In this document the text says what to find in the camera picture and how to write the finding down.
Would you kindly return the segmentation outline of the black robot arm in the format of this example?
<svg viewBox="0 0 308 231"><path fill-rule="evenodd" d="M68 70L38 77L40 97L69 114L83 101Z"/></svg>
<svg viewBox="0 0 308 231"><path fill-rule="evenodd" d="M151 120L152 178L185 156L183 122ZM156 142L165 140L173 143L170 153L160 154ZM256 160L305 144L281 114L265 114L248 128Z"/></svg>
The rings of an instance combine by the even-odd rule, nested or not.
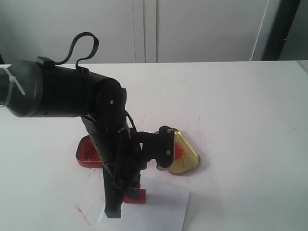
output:
<svg viewBox="0 0 308 231"><path fill-rule="evenodd" d="M81 118L103 162L108 218L121 218L142 166L126 100L126 89L117 80L82 67L19 61L0 70L0 104L13 115Z"/></svg>

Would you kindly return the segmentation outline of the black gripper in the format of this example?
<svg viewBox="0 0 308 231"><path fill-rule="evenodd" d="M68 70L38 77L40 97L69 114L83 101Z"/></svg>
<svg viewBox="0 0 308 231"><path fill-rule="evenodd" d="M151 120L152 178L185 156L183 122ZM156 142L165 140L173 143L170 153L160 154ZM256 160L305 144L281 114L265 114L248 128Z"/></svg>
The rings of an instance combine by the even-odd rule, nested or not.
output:
<svg viewBox="0 0 308 231"><path fill-rule="evenodd" d="M139 160L141 148L136 126L130 115L123 119L120 124L106 124L90 116L81 118L103 163L104 213L108 218L121 218L121 190L127 190L128 199L140 198L140 170L146 166Z"/></svg>

